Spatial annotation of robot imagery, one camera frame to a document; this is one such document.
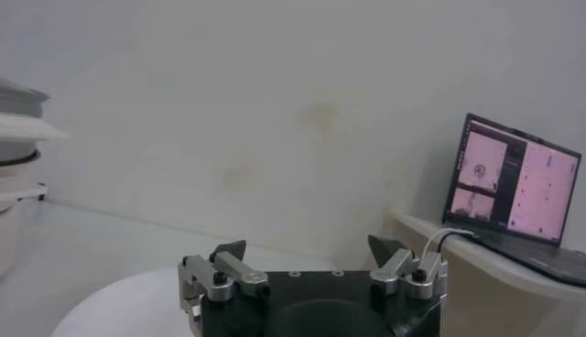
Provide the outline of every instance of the cable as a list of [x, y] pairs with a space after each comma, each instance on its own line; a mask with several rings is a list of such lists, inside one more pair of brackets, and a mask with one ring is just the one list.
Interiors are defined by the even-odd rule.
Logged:
[[457, 228], [443, 228], [443, 229], [440, 229], [440, 230], [438, 230], [436, 233], [434, 233], [428, 239], [428, 242], [425, 244], [425, 247], [423, 248], [423, 253], [421, 253], [421, 258], [423, 258], [425, 256], [425, 254], [428, 253], [429, 246], [436, 239], [436, 237], [438, 237], [441, 234], [451, 234], [451, 233], [475, 235], [474, 232], [466, 231], [464, 229], [457, 229]]

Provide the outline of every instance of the pink screen display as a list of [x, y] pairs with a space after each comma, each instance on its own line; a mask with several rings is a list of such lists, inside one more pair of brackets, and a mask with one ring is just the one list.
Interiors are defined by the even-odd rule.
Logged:
[[578, 159], [528, 142], [508, 228], [560, 239]]
[[[513, 138], [517, 144], [519, 140], [525, 144], [523, 160], [519, 161], [520, 170], [515, 164], [519, 172], [518, 182], [508, 222], [499, 221], [499, 225], [506, 225], [507, 229], [519, 233], [559, 240], [579, 159], [478, 121], [472, 123]], [[464, 188], [454, 191], [451, 212], [477, 220], [490, 220], [510, 146], [504, 140], [470, 131], [458, 176], [458, 183]]]

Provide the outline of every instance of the round white table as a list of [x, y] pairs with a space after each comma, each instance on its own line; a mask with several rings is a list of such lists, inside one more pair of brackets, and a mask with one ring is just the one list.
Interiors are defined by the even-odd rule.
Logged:
[[102, 288], [73, 309], [52, 337], [191, 337], [179, 308], [177, 269], [128, 277]]

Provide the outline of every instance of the wall stain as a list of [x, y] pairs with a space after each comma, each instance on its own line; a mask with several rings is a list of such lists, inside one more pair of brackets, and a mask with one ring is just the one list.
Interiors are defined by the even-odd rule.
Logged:
[[314, 103], [302, 112], [300, 122], [317, 135], [326, 136], [335, 127], [341, 114], [340, 106], [336, 103]]
[[247, 166], [233, 165], [222, 173], [222, 185], [227, 190], [246, 190], [250, 179], [251, 170]]

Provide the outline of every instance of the laptop screen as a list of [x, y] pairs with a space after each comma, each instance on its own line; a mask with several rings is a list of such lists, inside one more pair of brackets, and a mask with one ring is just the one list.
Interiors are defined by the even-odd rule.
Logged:
[[469, 114], [444, 221], [558, 245], [580, 160], [578, 153]]

